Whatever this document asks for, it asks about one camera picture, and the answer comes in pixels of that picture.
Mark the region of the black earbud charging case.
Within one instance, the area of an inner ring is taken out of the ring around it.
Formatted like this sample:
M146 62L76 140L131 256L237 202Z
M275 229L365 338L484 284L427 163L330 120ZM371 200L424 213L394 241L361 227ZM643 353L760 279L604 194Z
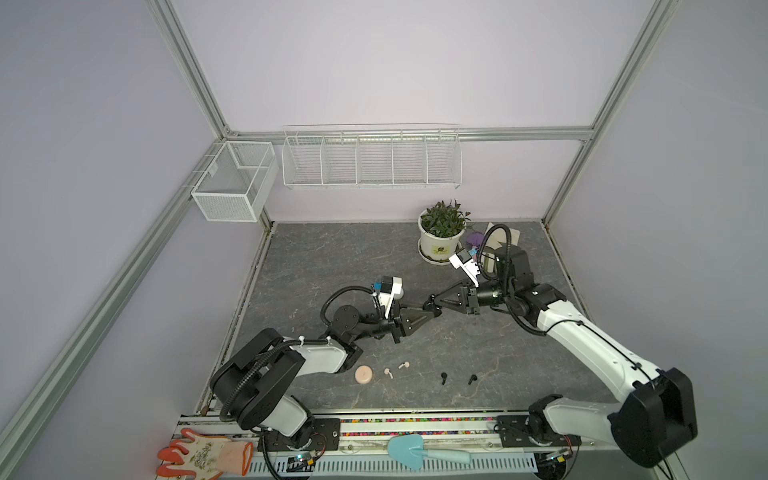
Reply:
M434 317L439 317L442 314L442 309L436 303L436 297L434 295L430 295L428 300L424 302L422 310L432 314Z

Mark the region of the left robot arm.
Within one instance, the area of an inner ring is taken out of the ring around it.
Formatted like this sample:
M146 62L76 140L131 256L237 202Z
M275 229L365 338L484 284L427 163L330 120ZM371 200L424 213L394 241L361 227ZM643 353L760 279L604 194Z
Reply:
M434 296L422 304L401 300L395 285L351 285L334 292L322 305L326 330L313 339L290 338L273 328L256 334L216 370L209 388L220 402L219 420L234 422L261 438L277 434L289 448L308 446L324 428L311 411L288 394L295 379L348 371L362 356L359 340L391 336L398 343L442 309Z

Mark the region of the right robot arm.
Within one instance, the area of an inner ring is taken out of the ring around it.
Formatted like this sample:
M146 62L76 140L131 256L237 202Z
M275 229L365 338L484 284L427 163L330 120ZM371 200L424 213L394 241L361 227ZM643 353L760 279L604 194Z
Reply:
M580 360L614 397L611 403L547 395L528 408L525 434L545 446L558 437L586 437L611 444L644 468L668 469L669 457L698 435L691 379L663 370L597 327L557 288L538 283L522 248L481 244L449 257L465 282L434 302L464 314L483 307L509 314L525 332L557 341Z

